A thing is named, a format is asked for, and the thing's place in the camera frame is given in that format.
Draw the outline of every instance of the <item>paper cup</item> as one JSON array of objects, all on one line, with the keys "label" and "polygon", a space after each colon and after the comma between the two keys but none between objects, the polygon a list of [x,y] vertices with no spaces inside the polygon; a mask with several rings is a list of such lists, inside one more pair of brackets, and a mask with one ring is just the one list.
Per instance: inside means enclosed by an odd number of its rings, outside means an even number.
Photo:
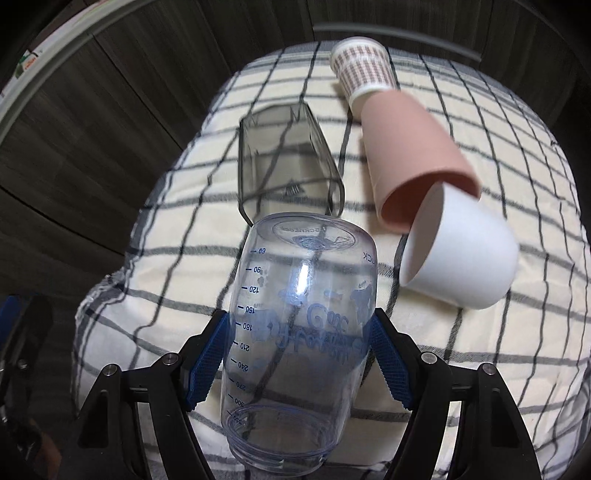
[{"label": "paper cup", "polygon": [[376,93],[363,107],[363,143],[376,213],[384,226],[408,233],[438,181],[480,198],[480,181],[443,127],[412,96]]},{"label": "paper cup", "polygon": [[330,53],[330,68],[357,120],[372,94],[395,88],[388,52],[371,38],[351,37],[337,43]]},{"label": "paper cup", "polygon": [[423,200],[400,265],[400,286],[471,309],[509,290],[519,245],[505,220],[474,197],[437,183]]}]

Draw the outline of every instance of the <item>wooden wall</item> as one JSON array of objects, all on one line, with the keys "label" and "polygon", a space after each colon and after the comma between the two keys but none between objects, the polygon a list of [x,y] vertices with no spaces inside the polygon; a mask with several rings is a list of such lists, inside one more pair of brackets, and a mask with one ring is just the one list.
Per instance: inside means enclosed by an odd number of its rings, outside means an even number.
[{"label": "wooden wall", "polygon": [[[74,0],[63,18],[81,6]],[[119,268],[138,208],[222,83],[270,51],[353,34],[314,32],[326,22],[405,28],[469,48],[481,62],[376,37],[481,69],[549,124],[577,76],[557,33],[512,0],[155,0],[72,55],[0,145],[0,291],[78,301]]]}]

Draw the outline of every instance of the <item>blue gripper pad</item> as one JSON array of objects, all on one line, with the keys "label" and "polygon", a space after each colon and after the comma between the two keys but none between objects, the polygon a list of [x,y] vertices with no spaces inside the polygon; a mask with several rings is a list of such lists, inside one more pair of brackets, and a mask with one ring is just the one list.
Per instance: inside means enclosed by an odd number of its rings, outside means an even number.
[{"label": "blue gripper pad", "polygon": [[193,410],[199,402],[205,401],[207,393],[212,387],[217,369],[222,363],[228,324],[229,314],[226,313],[217,324],[201,355],[199,355],[191,369],[185,399],[190,410]]},{"label": "blue gripper pad", "polygon": [[408,379],[408,369],[398,350],[390,341],[384,327],[374,315],[371,319],[372,329],[369,334],[369,344],[374,351],[382,375],[386,379],[388,388],[394,400],[402,402],[404,408],[409,408],[413,402],[413,394]]},{"label": "blue gripper pad", "polygon": [[16,295],[10,295],[0,306],[0,350],[21,313],[22,302]]}]

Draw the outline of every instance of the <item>plaid tablecloth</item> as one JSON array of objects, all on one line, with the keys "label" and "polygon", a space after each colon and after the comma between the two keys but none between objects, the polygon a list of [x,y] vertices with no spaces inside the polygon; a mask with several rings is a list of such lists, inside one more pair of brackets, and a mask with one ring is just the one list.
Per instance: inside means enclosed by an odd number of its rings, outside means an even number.
[{"label": "plaid tablecloth", "polygon": [[[201,332],[215,307],[228,307],[248,233],[236,207],[238,122],[255,109],[303,99],[343,176],[342,217],[377,244],[378,306],[399,331],[451,364],[496,364],[523,415],[544,478],[557,478],[589,431],[591,409],[589,246],[562,150],[538,116],[492,79],[448,61],[390,50],[400,88],[449,130],[482,179],[481,201],[507,219],[521,246],[511,291],[489,309],[457,309],[399,289],[405,238],[377,222],[361,126],[330,70],[331,47],[313,43],[276,52],[247,65],[222,88],[202,131],[139,212],[124,267],[80,305],[72,381],[78,405],[105,364],[150,365]],[[207,401],[191,414],[216,478],[266,478],[245,472],[230,454],[219,401],[216,380]],[[459,407],[449,411],[435,478],[447,472]],[[158,478],[163,473],[149,410],[141,412]],[[373,364],[341,443],[308,478],[381,478],[408,418]]]}]

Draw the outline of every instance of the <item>white cup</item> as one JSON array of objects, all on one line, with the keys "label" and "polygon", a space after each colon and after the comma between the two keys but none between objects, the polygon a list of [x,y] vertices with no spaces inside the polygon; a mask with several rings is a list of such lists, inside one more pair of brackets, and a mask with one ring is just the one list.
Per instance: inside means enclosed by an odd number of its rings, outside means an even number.
[{"label": "white cup", "polygon": [[517,271],[519,245],[509,225],[447,183],[427,192],[400,265],[400,286],[471,309],[503,298]]},{"label": "white cup", "polygon": [[395,88],[388,50],[371,38],[351,37],[337,43],[330,52],[330,68],[357,120],[371,95]]}]

